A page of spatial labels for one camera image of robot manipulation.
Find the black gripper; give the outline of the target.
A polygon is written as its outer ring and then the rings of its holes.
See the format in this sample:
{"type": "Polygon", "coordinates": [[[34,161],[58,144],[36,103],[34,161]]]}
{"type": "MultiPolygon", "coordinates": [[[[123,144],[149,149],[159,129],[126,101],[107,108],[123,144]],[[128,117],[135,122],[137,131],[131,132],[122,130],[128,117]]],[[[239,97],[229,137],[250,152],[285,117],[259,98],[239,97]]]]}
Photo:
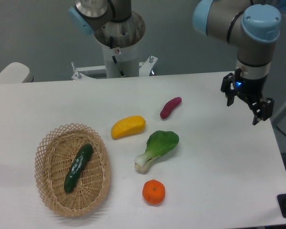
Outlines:
{"type": "Polygon", "coordinates": [[[221,84],[221,92],[225,93],[227,106],[234,103],[237,95],[241,100],[248,104],[254,114],[252,125],[260,121],[266,121],[273,114],[274,100],[264,98],[262,90],[267,79],[267,74],[262,71],[253,70],[246,72],[245,69],[237,68],[235,73],[226,75],[221,84]]]}

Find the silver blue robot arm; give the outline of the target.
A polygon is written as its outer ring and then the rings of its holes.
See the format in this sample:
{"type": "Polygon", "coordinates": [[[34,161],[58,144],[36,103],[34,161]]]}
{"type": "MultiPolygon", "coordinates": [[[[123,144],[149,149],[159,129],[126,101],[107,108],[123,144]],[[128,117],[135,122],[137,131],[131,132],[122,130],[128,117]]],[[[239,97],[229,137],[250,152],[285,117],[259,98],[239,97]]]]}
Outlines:
{"type": "MultiPolygon", "coordinates": [[[[77,0],[69,16],[79,31],[103,46],[107,77],[139,75],[135,46],[145,23],[129,0],[77,0]]],[[[238,49],[235,70],[221,85],[227,105],[238,97],[253,112],[253,124],[270,118],[274,101],[263,97],[262,90],[280,35],[279,10],[263,0],[202,0],[192,21],[198,32],[238,49]]]]}

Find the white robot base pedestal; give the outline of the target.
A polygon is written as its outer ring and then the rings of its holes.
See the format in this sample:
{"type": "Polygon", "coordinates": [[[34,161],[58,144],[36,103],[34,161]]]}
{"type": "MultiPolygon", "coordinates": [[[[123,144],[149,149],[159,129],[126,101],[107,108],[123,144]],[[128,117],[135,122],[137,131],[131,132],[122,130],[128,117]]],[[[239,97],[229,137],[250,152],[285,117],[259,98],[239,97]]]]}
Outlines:
{"type": "Polygon", "coordinates": [[[154,65],[158,58],[151,55],[146,61],[139,61],[139,44],[145,34],[145,22],[136,12],[122,22],[110,21],[94,31],[74,9],[69,15],[75,26],[85,35],[93,35],[103,52],[104,66],[74,68],[74,79],[106,72],[107,78],[124,78],[155,75],[154,65]]]}

